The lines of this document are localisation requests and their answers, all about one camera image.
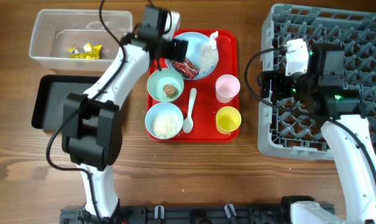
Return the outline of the red snack wrapper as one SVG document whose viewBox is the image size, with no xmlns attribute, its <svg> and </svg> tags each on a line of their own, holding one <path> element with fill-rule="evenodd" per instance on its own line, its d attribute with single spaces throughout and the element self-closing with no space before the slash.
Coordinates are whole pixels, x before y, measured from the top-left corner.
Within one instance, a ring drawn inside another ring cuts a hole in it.
<svg viewBox="0 0 376 224">
<path fill-rule="evenodd" d="M 183 62 L 171 61 L 170 63 L 171 66 L 184 78 L 193 80 L 197 75 L 199 75 L 198 67 L 188 58 L 186 58 Z"/>
</svg>

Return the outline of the mint green bowl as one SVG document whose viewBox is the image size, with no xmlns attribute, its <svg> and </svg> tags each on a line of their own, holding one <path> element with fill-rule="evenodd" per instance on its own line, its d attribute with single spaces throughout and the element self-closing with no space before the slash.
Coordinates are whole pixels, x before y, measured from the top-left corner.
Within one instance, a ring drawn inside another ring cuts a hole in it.
<svg viewBox="0 0 376 224">
<path fill-rule="evenodd" d="M 166 84 L 171 84 L 178 90 L 178 94 L 174 98 L 167 98 L 164 95 L 163 86 Z M 147 90 L 153 99 L 162 103 L 171 103 L 182 94 L 184 79 L 174 69 L 163 68 L 161 71 L 157 70 L 149 76 Z"/>
</svg>

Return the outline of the white napkin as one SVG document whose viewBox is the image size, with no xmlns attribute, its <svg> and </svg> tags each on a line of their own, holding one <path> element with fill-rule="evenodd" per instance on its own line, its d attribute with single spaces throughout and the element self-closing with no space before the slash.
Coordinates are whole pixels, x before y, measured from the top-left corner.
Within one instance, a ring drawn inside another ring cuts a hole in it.
<svg viewBox="0 0 376 224">
<path fill-rule="evenodd" d="M 216 64 L 219 61 L 218 46 L 216 42 L 218 35 L 218 31 L 213 32 L 209 36 L 209 40 L 207 42 L 204 42 L 200 48 L 200 75 L 211 73 L 211 70 L 215 68 Z"/>
</svg>

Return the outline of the brown food ball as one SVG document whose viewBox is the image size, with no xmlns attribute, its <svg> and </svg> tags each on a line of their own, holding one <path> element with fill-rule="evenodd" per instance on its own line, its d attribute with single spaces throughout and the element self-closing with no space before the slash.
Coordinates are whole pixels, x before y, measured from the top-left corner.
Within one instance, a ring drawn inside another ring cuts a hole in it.
<svg viewBox="0 0 376 224">
<path fill-rule="evenodd" d="M 178 94 L 178 90 L 171 84 L 163 86 L 163 93 L 167 98 L 174 98 Z"/>
</svg>

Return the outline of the light blue bowl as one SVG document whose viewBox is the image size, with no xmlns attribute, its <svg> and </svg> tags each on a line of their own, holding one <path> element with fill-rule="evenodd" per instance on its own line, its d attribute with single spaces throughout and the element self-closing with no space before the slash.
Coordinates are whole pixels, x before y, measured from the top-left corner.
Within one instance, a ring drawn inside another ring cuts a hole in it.
<svg viewBox="0 0 376 224">
<path fill-rule="evenodd" d="M 145 127 L 146 127 L 147 131 L 149 132 L 149 134 L 151 136 L 156 138 L 153 131 L 152 131 L 152 121 L 153 121 L 153 119 L 155 118 L 156 115 L 162 114 L 162 113 L 164 113 L 164 114 L 175 114 L 178 117 L 178 120 L 179 120 L 179 123 L 180 123 L 180 131 L 182 130 L 184 118 L 183 118 L 183 113 L 181 112 L 179 107 L 177 107 L 176 105 L 174 105 L 172 103 L 157 103 L 156 105 L 153 105 L 148 110 L 148 112 L 145 116 Z"/>
</svg>

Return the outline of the white rice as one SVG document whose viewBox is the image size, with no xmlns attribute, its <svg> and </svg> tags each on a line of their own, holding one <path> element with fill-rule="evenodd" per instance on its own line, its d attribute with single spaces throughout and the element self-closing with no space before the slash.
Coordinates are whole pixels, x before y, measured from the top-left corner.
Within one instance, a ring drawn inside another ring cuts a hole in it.
<svg viewBox="0 0 376 224">
<path fill-rule="evenodd" d="M 152 131 L 156 138 L 170 139 L 180 131 L 180 123 L 175 114 L 158 114 L 152 121 Z"/>
</svg>

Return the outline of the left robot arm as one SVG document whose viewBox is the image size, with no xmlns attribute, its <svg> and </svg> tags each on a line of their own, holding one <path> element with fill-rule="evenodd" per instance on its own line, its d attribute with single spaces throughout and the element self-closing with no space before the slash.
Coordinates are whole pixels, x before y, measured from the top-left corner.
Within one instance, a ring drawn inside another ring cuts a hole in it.
<svg viewBox="0 0 376 224">
<path fill-rule="evenodd" d="M 80 95 L 70 93 L 64 102 L 62 149 L 82 175 L 87 222 L 120 221 L 112 166 L 122 145 L 120 110 L 153 60 L 184 61 L 188 41 L 175 39 L 173 33 L 173 29 L 140 27 L 138 33 L 125 35 L 116 58 L 98 82 Z"/>
</svg>

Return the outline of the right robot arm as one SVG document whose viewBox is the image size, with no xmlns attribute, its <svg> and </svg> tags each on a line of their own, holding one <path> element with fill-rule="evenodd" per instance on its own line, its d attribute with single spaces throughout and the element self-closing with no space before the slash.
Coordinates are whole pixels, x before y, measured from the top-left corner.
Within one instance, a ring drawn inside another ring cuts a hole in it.
<svg viewBox="0 0 376 224">
<path fill-rule="evenodd" d="M 376 223 L 376 155 L 365 103 L 344 88 L 344 51 L 338 45 L 277 47 L 284 70 L 260 74 L 261 103 L 312 118 L 334 157 L 346 201 L 346 223 Z"/>
</svg>

